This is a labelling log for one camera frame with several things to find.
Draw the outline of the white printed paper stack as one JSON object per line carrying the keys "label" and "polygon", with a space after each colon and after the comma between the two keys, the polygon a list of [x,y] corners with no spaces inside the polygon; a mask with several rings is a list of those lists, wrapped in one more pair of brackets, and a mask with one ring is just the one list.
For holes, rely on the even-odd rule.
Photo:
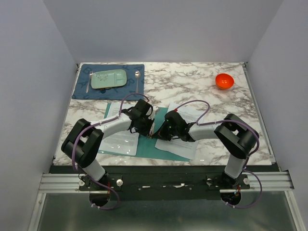
{"label": "white printed paper stack", "polygon": [[[185,120],[186,123],[195,122],[197,118],[202,114],[189,106],[182,106],[178,109],[178,113]],[[195,142],[184,142],[181,139],[162,141],[157,140],[155,148],[161,151],[167,151],[177,156],[193,160],[196,156],[198,141]]]}

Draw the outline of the white printed paper sheet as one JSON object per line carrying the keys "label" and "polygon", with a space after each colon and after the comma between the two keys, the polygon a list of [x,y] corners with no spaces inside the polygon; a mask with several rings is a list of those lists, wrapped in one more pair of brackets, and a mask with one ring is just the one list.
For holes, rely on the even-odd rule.
{"label": "white printed paper sheet", "polygon": [[[120,103],[109,103],[106,108],[105,118],[118,114]],[[98,153],[135,156],[138,146],[138,133],[131,133],[130,130],[118,132],[109,136],[100,144]]]}

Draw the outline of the teal folder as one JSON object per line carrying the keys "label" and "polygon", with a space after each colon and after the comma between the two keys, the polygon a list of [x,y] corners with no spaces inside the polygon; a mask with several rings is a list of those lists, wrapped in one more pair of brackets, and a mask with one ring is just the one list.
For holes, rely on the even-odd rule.
{"label": "teal folder", "polygon": [[170,161],[184,161],[184,162],[190,161],[189,159],[177,156],[170,152],[156,149],[155,144],[157,140],[158,139],[148,139],[145,136],[139,135],[137,153],[135,156],[132,157],[139,157],[146,159],[161,159]]}

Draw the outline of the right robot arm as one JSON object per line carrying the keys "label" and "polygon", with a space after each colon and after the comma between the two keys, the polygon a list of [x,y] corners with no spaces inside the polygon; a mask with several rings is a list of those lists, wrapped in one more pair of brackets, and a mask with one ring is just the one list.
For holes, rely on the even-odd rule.
{"label": "right robot arm", "polygon": [[221,177],[222,185],[228,189],[239,183],[248,158],[259,148],[259,134],[234,114],[228,114],[223,120],[198,124],[187,123],[173,110],[165,115],[162,126],[152,137],[163,141],[178,138],[184,142],[219,139],[230,153]]}

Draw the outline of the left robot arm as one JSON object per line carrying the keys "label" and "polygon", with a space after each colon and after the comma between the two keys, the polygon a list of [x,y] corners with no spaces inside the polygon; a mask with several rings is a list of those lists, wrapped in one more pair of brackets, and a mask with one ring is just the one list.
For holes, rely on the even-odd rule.
{"label": "left robot arm", "polygon": [[116,115],[100,122],[79,119],[61,146],[61,151],[71,159],[73,169],[82,169],[96,190],[102,190],[107,183],[106,171],[96,159],[102,140],[127,130],[149,136],[153,130],[158,107],[143,99],[138,100],[133,107],[123,109],[122,106]]}

